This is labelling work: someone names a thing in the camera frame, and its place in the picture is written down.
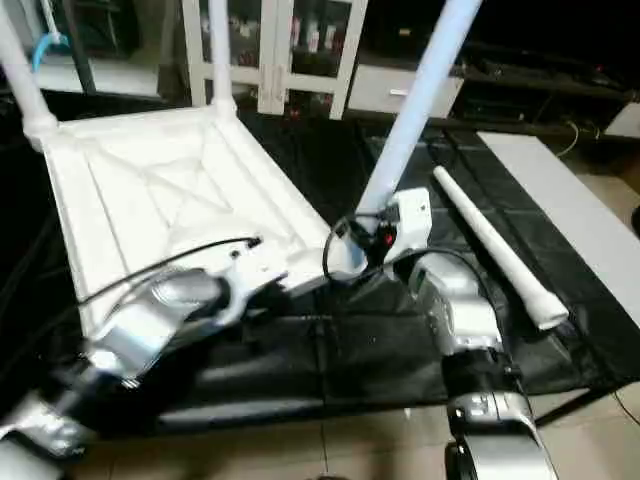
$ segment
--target white table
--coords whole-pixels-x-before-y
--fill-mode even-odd
[[[480,132],[640,327],[640,241],[540,140]]]

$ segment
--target black table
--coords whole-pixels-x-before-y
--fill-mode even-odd
[[[56,98],[53,110],[62,118],[148,107],[73,97],[71,108]],[[354,209],[390,127],[240,116],[328,223]],[[23,209],[8,214],[11,234],[0,258],[11,272],[0,291],[3,363],[75,298],[44,160],[15,129],[7,135],[0,191]],[[589,389],[539,423],[640,378],[640,330],[482,141],[472,132],[433,128],[422,140],[400,188],[428,186],[430,244],[464,253],[486,277],[526,391]],[[570,322],[535,331],[512,287],[431,178],[438,164],[558,293],[571,310]],[[73,359],[79,341],[79,323],[69,321],[30,349],[0,377],[0,407],[8,408],[52,364]],[[105,415],[102,430],[111,437],[159,435],[440,404],[446,395],[439,360],[424,312],[402,285],[377,277],[355,291],[324,288],[166,358],[138,391],[110,399],[118,415]]]

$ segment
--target wire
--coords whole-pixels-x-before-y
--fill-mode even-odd
[[[580,129],[575,124],[575,122],[573,122],[572,120],[567,120],[567,124],[571,126],[571,128],[573,128],[573,131],[575,132],[576,136],[574,137],[573,142],[571,142],[571,144],[569,144],[567,148],[556,153],[556,157],[563,157],[567,153],[569,153],[571,150],[573,150],[573,147],[576,146],[576,144],[578,143],[578,139],[580,138]]]
[[[622,400],[620,399],[618,392],[613,392],[613,398],[615,398],[616,402],[618,402],[618,405],[620,405],[620,408],[624,413],[626,413],[627,417],[629,417],[629,419],[633,421],[633,423],[635,423],[640,427],[640,420],[638,420],[638,418],[629,411],[629,409],[624,405],[624,403],[622,403]]]
[[[324,242],[324,247],[322,248],[322,273],[331,284],[339,283],[339,281],[331,275],[331,272],[329,272],[329,247],[331,246],[333,238],[338,235],[339,230],[343,226],[348,225],[349,222],[355,221],[357,218],[380,218],[380,216],[377,213],[351,213],[341,217],[333,227],[331,227],[331,231],[329,232],[329,235]]]
[[[334,225],[333,227],[331,227],[331,231],[329,232],[329,235],[327,236],[327,240],[324,243],[324,248],[322,249],[322,273],[324,274],[325,278],[329,281],[329,283],[335,284],[335,283],[339,283],[339,281],[333,277],[331,275],[331,272],[329,272],[329,267],[328,267],[328,258],[329,258],[329,247],[331,245],[331,241],[333,240],[333,238],[338,235],[339,230],[347,225],[349,222],[356,220],[358,217],[364,217],[364,218],[381,218],[380,214],[377,213],[353,213],[353,214],[349,214],[349,215],[345,215],[343,217],[341,217]],[[484,291],[485,297],[487,298],[487,301],[489,302],[489,304],[491,305],[491,307],[493,308],[493,310],[495,312],[497,312],[497,305],[493,299],[493,296],[491,294],[491,290],[489,289],[489,284],[486,282],[486,280],[484,279],[484,277],[480,274],[480,270],[478,270],[478,268],[471,263],[471,261],[469,261],[469,259],[467,259],[462,253],[456,251],[456,250],[452,250],[450,248],[444,248],[444,247],[427,247],[421,250],[417,250],[417,251],[411,251],[409,253],[407,253],[405,256],[399,256],[397,258],[394,258],[392,262],[388,262],[388,263],[383,263],[381,265],[378,265],[370,270],[365,270],[364,272],[362,272],[360,275],[358,275],[355,280],[361,282],[362,280],[369,278],[372,275],[375,275],[376,273],[381,272],[385,267],[393,264],[394,262],[397,262],[398,260],[402,260],[403,258],[406,257],[410,257],[413,255],[424,255],[424,254],[428,254],[428,253],[442,253],[445,255],[450,255],[453,257],[458,258],[460,261],[462,261],[476,276],[476,278],[478,279],[478,283],[480,284],[480,287],[482,288],[482,290]]]
[[[43,35],[38,44],[36,45],[35,50],[33,51],[33,57],[31,58],[31,68],[34,72],[37,72],[40,69],[40,64],[42,63],[42,57],[47,52],[51,45],[55,45],[56,42],[53,40],[53,34],[47,33]],[[66,35],[60,35],[60,45],[64,45],[69,47],[69,39]]]
[[[217,247],[220,245],[226,245],[229,243],[238,243],[238,242],[247,242],[250,245],[251,244],[257,244],[256,242],[260,242],[260,239],[257,237],[236,237],[236,238],[229,238],[229,239],[225,239],[225,240],[218,240],[216,242],[210,242],[210,243],[206,243],[204,245],[200,245],[199,247],[195,247],[195,248],[191,248],[189,250],[185,250],[184,252],[178,253],[177,255],[173,255],[169,258],[165,258],[164,260],[161,260],[159,262],[156,262],[154,264],[149,265],[148,267],[142,268],[140,270],[137,270],[125,277],[122,277],[114,282],[111,282],[110,284],[108,284],[107,286],[101,288],[100,290],[98,290],[97,292],[89,295],[88,297],[85,297],[82,300],[79,300],[76,304],[71,305],[68,308],[65,308],[62,312],[60,312],[58,315],[56,315],[55,317],[53,317],[51,320],[49,320],[48,322],[45,322],[44,325],[42,325],[38,330],[35,331],[35,333],[33,335],[31,335],[31,337],[29,337],[27,339],[27,341],[22,345],[22,347],[13,355],[13,357],[11,357],[7,362],[5,362],[4,368],[0,371],[0,384],[2,383],[2,381],[5,379],[5,377],[8,375],[8,373],[13,369],[13,367],[17,364],[17,362],[27,353],[29,352],[29,350],[31,350],[31,348],[33,348],[38,341],[40,341],[42,339],[42,337],[47,334],[49,332],[49,330],[51,330],[52,328],[58,326],[59,324],[63,323],[63,321],[65,321],[67,319],[67,317],[77,311],[79,308],[84,307],[88,304],[90,304],[91,302],[95,301],[96,299],[98,299],[99,297],[103,296],[104,294],[110,292],[111,290],[127,283],[130,282],[131,280],[133,280],[134,278],[138,278],[142,275],[145,275],[149,272],[152,272],[154,270],[157,270],[158,268],[164,267],[165,265],[171,263],[171,262],[175,262],[176,260],[180,260],[181,258],[184,257],[188,257],[190,255],[194,255],[198,252],[201,252],[203,250],[207,250],[209,248],[213,248],[213,247]]]

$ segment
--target white pole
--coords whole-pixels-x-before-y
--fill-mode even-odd
[[[22,128],[34,148],[40,149],[39,137],[56,127],[58,121],[47,107],[22,51],[11,20],[0,0],[0,63],[22,111]]]
[[[409,162],[435,99],[449,75],[482,0],[448,0],[422,55],[411,91],[396,118],[357,212],[376,212],[389,200]],[[372,223],[363,222],[367,228]]]
[[[433,174],[460,215],[516,289],[536,326],[540,330],[548,330],[565,321],[569,317],[569,312],[560,299],[542,286],[504,238],[493,228],[489,220],[451,178],[449,172],[443,167],[436,167]]]
[[[236,104],[231,94],[227,0],[209,0],[209,25],[213,61],[213,99],[211,103],[220,113],[235,115]]]

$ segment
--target cabinet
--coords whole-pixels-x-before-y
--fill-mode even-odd
[[[193,105],[213,92],[207,0],[183,0]],[[262,113],[344,111],[367,0],[228,0],[236,102]]]

